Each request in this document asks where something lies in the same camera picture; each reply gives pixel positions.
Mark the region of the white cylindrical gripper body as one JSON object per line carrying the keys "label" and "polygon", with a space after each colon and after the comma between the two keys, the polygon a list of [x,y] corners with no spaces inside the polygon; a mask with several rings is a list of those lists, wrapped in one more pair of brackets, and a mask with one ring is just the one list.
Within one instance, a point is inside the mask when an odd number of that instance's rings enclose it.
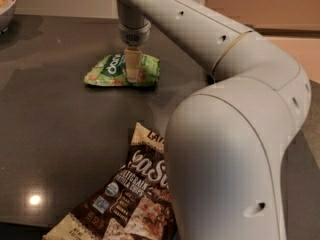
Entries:
{"label": "white cylindrical gripper body", "polygon": [[119,33],[128,46],[139,47],[147,42],[151,23],[136,8],[124,2],[117,3]]}

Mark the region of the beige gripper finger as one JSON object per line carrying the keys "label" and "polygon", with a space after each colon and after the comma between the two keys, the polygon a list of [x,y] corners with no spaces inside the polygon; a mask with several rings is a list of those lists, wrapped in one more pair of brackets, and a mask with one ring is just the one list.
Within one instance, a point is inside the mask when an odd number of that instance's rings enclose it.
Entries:
{"label": "beige gripper finger", "polygon": [[137,47],[129,46],[124,50],[124,55],[127,80],[134,83],[138,80],[142,51]]}

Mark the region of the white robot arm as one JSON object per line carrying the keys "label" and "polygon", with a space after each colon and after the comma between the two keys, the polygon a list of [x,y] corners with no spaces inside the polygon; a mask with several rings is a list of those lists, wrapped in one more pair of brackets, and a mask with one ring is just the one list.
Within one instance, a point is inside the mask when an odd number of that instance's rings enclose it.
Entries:
{"label": "white robot arm", "polygon": [[283,157],[311,103],[302,66],[192,0],[117,1],[124,37],[155,25],[216,81],[186,98],[166,128],[180,239],[287,240]]}

